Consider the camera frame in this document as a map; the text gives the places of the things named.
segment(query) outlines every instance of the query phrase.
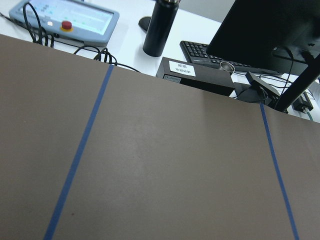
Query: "black cable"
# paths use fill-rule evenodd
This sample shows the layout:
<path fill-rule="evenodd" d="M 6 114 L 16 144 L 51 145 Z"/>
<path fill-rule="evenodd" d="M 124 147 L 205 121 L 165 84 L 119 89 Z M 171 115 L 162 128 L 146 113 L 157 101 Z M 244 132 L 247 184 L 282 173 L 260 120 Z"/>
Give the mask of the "black cable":
<path fill-rule="evenodd" d="M 283 77 L 280 77 L 280 76 L 277 76 L 277 75 L 272 75 L 272 74 L 260 74 L 259 75 L 259 78 L 266 78 L 266 79 L 272 79 L 272 80 L 275 80 L 275 81 L 279 81 L 277 79 L 273 79 L 273 78 L 269 78 L 269 77 L 274 77 L 274 78 L 277 78 L 277 79 L 281 79 L 282 81 L 280 82 L 283 82 L 285 83 L 288 79 L 285 79 Z"/>
<path fill-rule="evenodd" d="M 128 65 L 122 64 L 122 63 L 112 62 L 111 64 L 113 64 L 113 65 L 117 64 L 117 65 L 119 65 L 119 66 L 123 66 L 123 67 L 129 68 L 129 69 L 132 69 L 132 70 L 134 70 L 134 71 L 136 71 L 136 72 L 138 72 L 138 73 L 141 73 L 141 72 L 140 72 L 140 71 L 138 71 L 137 69 L 135 69 L 135 68 L 133 68 L 133 67 L 131 67 L 131 66 L 128 66 Z"/>
<path fill-rule="evenodd" d="M 38 29 L 37 29 L 37 35 L 38 35 L 38 40 L 36 38 L 36 33 L 34 31 L 34 28 L 31 26 L 31 24 L 28 22 L 28 17 L 27 17 L 27 6 L 30 6 L 34 15 L 35 15 L 35 18 L 36 18 L 36 21 L 38 23 Z M 54 44 L 55 44 L 55 38 L 54 36 L 51 34 L 51 33 L 47 33 L 47 31 L 45 30 L 44 27 L 41 26 L 41 23 L 40 23 L 40 19 L 39 19 L 39 16 L 38 16 L 38 13 L 36 11 L 36 9 L 34 8 L 34 6 L 32 6 L 31 3 L 29 2 L 26 2 L 23 7 L 22 7 L 22 11 L 23 11 L 23 18 L 24 18 L 24 23 L 25 23 L 25 26 L 26 26 L 26 29 L 28 30 L 31 38 L 32 38 L 32 42 L 33 43 L 37 43 L 37 44 L 40 44 L 40 45 L 43 45 L 43 38 L 44 38 L 44 45 L 47 47 L 48 44 L 49 44 L 49 36 L 51 37 L 50 38 L 50 47 L 53 48 L 54 47 Z"/>
<path fill-rule="evenodd" d="M 7 17 L 6 15 L 3 15 L 1 12 L 0 12 L 0 17 L 3 17 L 3 18 L 5 18 L 5 19 L 7 19 L 8 21 L 12 22 L 13 24 L 15 24 L 15 22 L 12 21 L 12 20 L 10 19 L 10 17 Z"/>
<path fill-rule="evenodd" d="M 93 58 L 94 60 L 97 60 L 97 61 L 101 61 L 101 56 L 102 54 L 104 54 L 104 62 L 106 63 L 108 61 L 108 57 L 109 57 L 109 61 L 108 63 L 111 64 L 111 65 L 115 65 L 115 66 L 123 66 L 123 67 L 126 67 L 128 69 L 132 69 L 138 73 L 140 73 L 140 71 L 138 71 L 137 69 L 131 67 L 131 66 L 128 66 L 128 65 L 125 65 L 125 64 L 122 64 L 122 63 L 118 63 L 117 59 L 111 55 L 111 53 L 108 51 L 108 49 L 106 47 L 104 47 L 102 50 L 100 50 L 99 48 L 97 48 L 96 46 L 91 46 L 91 45 L 83 45 L 81 47 L 79 47 L 73 54 L 77 54 L 80 50 L 87 50 L 86 48 L 93 48 L 95 49 L 96 51 L 93 51 L 95 53 L 97 53 L 97 55 Z"/>
<path fill-rule="evenodd" d="M 292 59 L 292 61 L 291 61 L 291 66 L 290 66 L 290 70 L 289 70 L 288 77 L 287 77 L 287 79 L 286 79 L 284 88 L 283 88 L 283 90 L 282 90 L 282 92 L 281 92 L 281 94 L 280 94 L 280 97 L 278 98 L 278 100 L 276 101 L 276 103 L 275 103 L 275 105 L 274 105 L 274 109 L 277 107 L 277 105 L 278 105 L 278 103 L 279 103 L 279 100 L 281 99 L 282 95 L 284 94 L 284 91 L 285 91 L 285 89 L 286 89 L 286 86 L 287 86 L 287 84 L 288 84 L 288 82 L 289 82 L 289 77 L 290 77 L 290 75 L 291 75 L 292 67 L 293 67 L 293 65 L 294 65 L 294 60 L 295 60 L 295 59 L 294 59 L 294 56 L 293 56 L 292 52 L 291 52 L 289 49 L 287 49 L 287 52 L 288 52 L 288 55 L 289 55 L 289 56 L 291 57 L 291 59 Z"/>
<path fill-rule="evenodd" d="M 315 96 L 312 94 L 312 92 L 306 92 L 306 94 L 309 94 L 312 97 L 313 100 L 316 100 Z"/>
<path fill-rule="evenodd" d="M 27 5 L 29 5 L 34 14 L 35 14 L 35 17 L 37 19 L 37 23 L 38 23 L 38 37 L 39 39 L 37 40 L 36 38 L 36 33 L 33 31 L 33 28 L 32 26 L 30 25 L 30 23 L 28 22 L 28 18 L 27 18 L 27 12 L 26 12 L 26 7 Z M 69 46 L 72 46 L 72 47 L 76 47 L 78 48 L 73 54 L 77 54 L 80 50 L 86 50 L 86 51 L 90 51 L 90 52 L 94 52 L 94 53 L 97 53 L 97 55 L 93 58 L 94 60 L 97 60 L 97 61 L 101 61 L 101 55 L 102 54 L 105 54 L 104 56 L 104 62 L 106 63 L 108 58 L 109 58 L 109 61 L 108 63 L 109 64 L 112 64 L 112 65 L 119 65 L 119 66 L 123 66 L 123 67 L 126 67 L 126 68 L 129 68 L 129 69 L 132 69 L 138 73 L 140 73 L 140 71 L 138 71 L 137 69 L 131 67 L 131 66 L 128 66 L 128 65 L 125 65 L 125 64 L 122 64 L 122 63 L 118 63 L 117 59 L 115 56 L 113 56 L 109 51 L 108 51 L 108 48 L 104 47 L 102 50 L 100 50 L 99 48 L 97 48 L 96 46 L 92 46 L 92 45 L 83 45 L 83 46 L 76 46 L 76 45 L 72 45 L 72 44 L 69 44 L 69 43 L 66 43 L 66 42 L 62 42 L 62 41 L 59 41 L 59 40 L 55 40 L 55 37 L 51 34 L 51 33 L 47 33 L 47 31 L 41 26 L 41 23 L 40 23 L 40 19 L 39 19 L 39 16 L 35 10 L 35 8 L 32 6 L 32 4 L 30 4 L 29 2 L 25 3 L 23 5 L 23 17 L 24 17 L 24 21 L 25 21 L 25 26 L 24 27 L 23 25 L 20 25 L 14 21 L 12 21 L 9 17 L 3 15 L 1 12 L 0 12 L 0 17 L 3 17 L 5 19 L 7 19 L 8 21 L 10 21 L 11 23 L 17 25 L 17 26 L 20 26 L 26 30 L 28 30 L 31 38 L 32 38 L 32 42 L 34 43 L 37 43 L 37 44 L 43 44 L 43 38 L 45 38 L 45 46 L 48 46 L 48 41 L 50 40 L 50 47 L 53 48 L 54 47 L 54 42 L 58 42 L 58 43 L 62 43 L 62 44 L 65 44 L 65 45 L 69 45 Z"/>
<path fill-rule="evenodd" d="M 235 71 L 234 74 L 240 75 L 240 76 L 245 76 L 245 75 L 246 75 L 245 73 L 240 73 L 240 72 L 238 72 L 238 71 Z"/>
<path fill-rule="evenodd" d="M 234 72 L 234 74 L 236 75 L 239 75 L 239 76 L 245 76 L 245 74 L 242 74 L 242 73 L 238 73 L 238 72 Z M 279 80 L 279 79 L 274 79 L 274 78 L 271 78 L 271 77 L 267 77 L 267 76 L 271 76 L 271 77 L 277 77 L 275 75 L 263 75 L 263 74 L 260 74 L 259 78 L 264 78 L 264 79 L 270 79 L 270 80 L 274 80 L 274 81 L 277 81 L 277 82 L 280 82 L 280 83 L 285 83 L 286 82 L 286 79 L 282 78 L 282 77 L 278 77 L 280 79 L 283 79 L 283 80 Z M 270 86 L 273 86 L 275 88 L 279 88 L 279 89 L 283 89 L 284 87 L 283 86 L 276 86 L 276 85 L 273 85 L 273 84 L 270 84 L 268 83 Z"/>
<path fill-rule="evenodd" d="M 260 88 L 261 92 L 263 93 L 264 98 L 259 99 L 259 100 L 254 100 L 254 101 L 247 101 L 247 103 L 261 103 L 263 101 L 263 104 L 265 104 L 265 100 L 267 100 L 269 98 L 269 95 L 261 86 L 259 88 Z"/>
<path fill-rule="evenodd" d="M 268 83 L 270 86 L 272 86 L 272 87 L 275 87 L 275 88 L 277 88 L 277 89 L 287 89 L 287 88 L 289 88 L 288 86 L 286 86 L 286 87 L 284 87 L 284 86 L 276 86 L 276 85 L 273 85 L 273 84 L 270 84 L 270 83 Z"/>

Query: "blue tape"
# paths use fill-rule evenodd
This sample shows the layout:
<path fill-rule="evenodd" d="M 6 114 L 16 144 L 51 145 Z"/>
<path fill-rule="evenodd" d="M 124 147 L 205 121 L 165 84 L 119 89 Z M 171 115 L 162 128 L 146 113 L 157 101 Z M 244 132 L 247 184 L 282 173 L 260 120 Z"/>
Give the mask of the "blue tape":
<path fill-rule="evenodd" d="M 59 218 L 61 216 L 65 202 L 67 200 L 67 196 L 68 196 L 69 190 L 71 188 L 71 184 L 72 184 L 73 179 L 75 177 L 75 174 L 76 174 L 79 162 L 81 160 L 82 154 L 85 150 L 92 126 L 93 126 L 94 121 L 96 119 L 96 116 L 97 116 L 101 101 L 103 99 L 103 96 L 105 94 L 105 90 L 107 88 L 107 84 L 109 82 L 109 78 L 111 76 L 113 68 L 114 68 L 113 65 L 109 65 L 108 71 L 106 72 L 106 75 L 105 75 L 104 80 L 102 82 L 102 85 L 100 87 L 100 91 L 96 97 L 96 100 L 95 100 L 94 106 L 92 108 L 90 117 L 89 117 L 88 122 L 85 126 L 81 141 L 80 141 L 78 148 L 76 150 L 71 167 L 70 167 L 68 175 L 65 179 L 64 185 L 62 187 L 60 196 L 59 196 L 58 201 L 56 203 L 56 206 L 54 208 L 50 223 L 49 223 L 48 228 L 45 232 L 43 240 L 51 240 L 54 236 Z"/>
<path fill-rule="evenodd" d="M 290 224 L 291 224 L 292 232 L 293 232 L 293 235 L 294 235 L 294 240 L 299 240 L 300 238 L 299 238 L 299 235 L 298 235 L 298 230 L 297 230 L 297 227 L 296 227 L 294 215 L 293 215 L 292 210 L 291 210 L 291 206 L 290 206 L 289 198 L 288 198 L 288 195 L 287 195 L 287 192 L 286 192 L 285 184 L 284 184 L 284 181 L 282 179 L 281 172 L 280 172 L 279 165 L 278 165 L 278 161 L 277 161 L 277 158 L 276 158 L 274 145 L 272 143 L 271 134 L 270 134 L 268 121 L 267 121 L 267 116 L 266 116 L 266 112 L 265 112 L 265 107 L 264 107 L 264 105 L 262 103 L 260 103 L 260 109 L 261 109 L 261 113 L 262 113 L 262 118 L 263 118 L 263 123 L 264 123 L 264 127 L 265 127 L 266 136 L 267 136 L 268 142 L 269 142 L 269 147 L 270 147 L 270 152 L 271 152 L 271 155 L 272 155 L 274 169 L 275 169 L 276 175 L 278 177 L 278 182 L 280 184 L 280 188 L 281 188 L 281 191 L 282 191 L 282 195 L 283 195 L 286 211 L 287 211 L 289 219 L 290 219 Z"/>

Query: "label sticker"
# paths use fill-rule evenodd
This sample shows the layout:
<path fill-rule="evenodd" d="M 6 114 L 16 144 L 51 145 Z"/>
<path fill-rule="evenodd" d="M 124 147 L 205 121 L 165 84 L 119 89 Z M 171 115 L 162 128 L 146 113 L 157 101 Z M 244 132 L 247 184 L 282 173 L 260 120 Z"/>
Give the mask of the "label sticker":
<path fill-rule="evenodd" d="M 163 79 L 165 80 L 169 80 L 171 82 L 175 82 L 175 83 L 180 83 L 181 78 L 180 77 L 176 77 L 176 76 L 170 76 L 170 75 L 164 75 Z"/>
<path fill-rule="evenodd" d="M 196 76 L 194 66 L 190 66 L 190 65 L 175 62 L 175 61 L 169 61 L 169 66 L 170 66 L 171 72 L 194 76 L 194 77 Z"/>

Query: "black device box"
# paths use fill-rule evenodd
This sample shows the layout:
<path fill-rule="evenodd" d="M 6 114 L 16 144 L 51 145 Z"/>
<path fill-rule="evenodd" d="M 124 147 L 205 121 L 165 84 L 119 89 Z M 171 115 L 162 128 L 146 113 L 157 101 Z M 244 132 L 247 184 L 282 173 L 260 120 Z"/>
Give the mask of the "black device box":
<path fill-rule="evenodd" d="M 275 89 L 274 87 L 270 86 L 268 83 L 266 83 L 265 81 L 261 80 L 261 78 L 257 77 L 256 75 L 254 75 L 251 72 L 247 72 L 245 74 L 246 79 L 248 80 L 248 82 L 254 86 L 254 87 L 262 87 L 269 96 L 274 96 L 276 98 L 280 97 L 279 92 L 277 91 L 277 89 Z"/>
<path fill-rule="evenodd" d="M 305 109 L 308 109 L 311 111 L 314 109 L 314 106 L 312 106 L 311 101 L 308 97 L 308 94 L 304 92 L 301 96 L 299 96 L 292 104 L 292 107 L 294 110 L 304 112 Z"/>
<path fill-rule="evenodd" d="M 193 66 L 195 76 L 171 71 L 169 61 L 187 66 Z M 183 85 L 224 96 L 230 96 L 230 94 L 235 89 L 231 76 L 226 71 L 179 61 L 167 57 L 162 58 L 156 76 L 161 79 L 170 80 Z"/>

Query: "white tabletop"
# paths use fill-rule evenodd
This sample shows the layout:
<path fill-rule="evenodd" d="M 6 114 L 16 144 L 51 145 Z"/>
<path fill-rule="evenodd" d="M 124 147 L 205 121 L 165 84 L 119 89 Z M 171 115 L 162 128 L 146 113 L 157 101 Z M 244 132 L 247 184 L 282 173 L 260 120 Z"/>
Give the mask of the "white tabletop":
<path fill-rule="evenodd" d="M 9 10 L 18 2 L 20 2 L 20 0 L 0 1 L 0 12 L 8 16 Z M 156 75 L 162 57 L 180 61 L 186 60 L 179 46 L 180 41 L 185 40 L 209 44 L 221 25 L 220 22 L 179 9 L 162 56 L 152 57 L 147 55 L 142 49 L 146 33 L 138 26 L 138 22 L 142 17 L 152 15 L 155 5 L 153 0 L 87 0 L 86 2 L 109 8 L 120 13 L 119 20 L 107 48 L 109 52 L 116 57 L 119 63 L 131 66 L 140 72 L 151 76 Z M 12 24 L 3 17 L 0 17 L 0 26 L 0 34 L 30 42 L 32 41 L 28 31 Z M 77 49 L 76 47 L 59 42 L 55 42 L 54 48 L 69 53 L 73 53 Z M 79 55 L 87 58 L 93 58 L 95 56 L 93 52 L 85 50 L 79 52 Z M 297 76 L 291 76 L 290 80 L 294 81 L 296 78 Z M 232 80 L 234 82 L 248 83 L 245 77 L 236 74 L 232 75 Z M 273 83 L 277 86 L 280 85 L 276 81 L 271 81 L 269 83 Z M 314 100 L 311 100 L 311 102 L 314 107 L 311 111 L 313 120 L 320 122 L 320 109 Z M 294 111 L 291 107 L 288 111 L 291 115 L 309 119 L 306 114 Z"/>

